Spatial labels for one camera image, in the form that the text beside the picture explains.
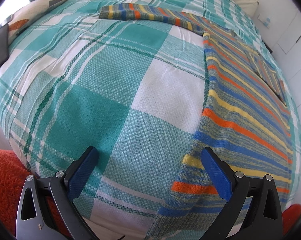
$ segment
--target teal plaid blanket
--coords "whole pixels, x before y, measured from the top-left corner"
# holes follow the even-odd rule
[[[118,3],[205,17],[270,62],[291,116],[289,204],[301,158],[296,106],[252,20],[231,0],[68,0],[35,22],[0,69],[0,125],[24,165],[51,176],[95,146],[100,161],[78,210],[144,236],[169,197],[208,96],[203,37],[162,22],[99,19],[101,7]]]

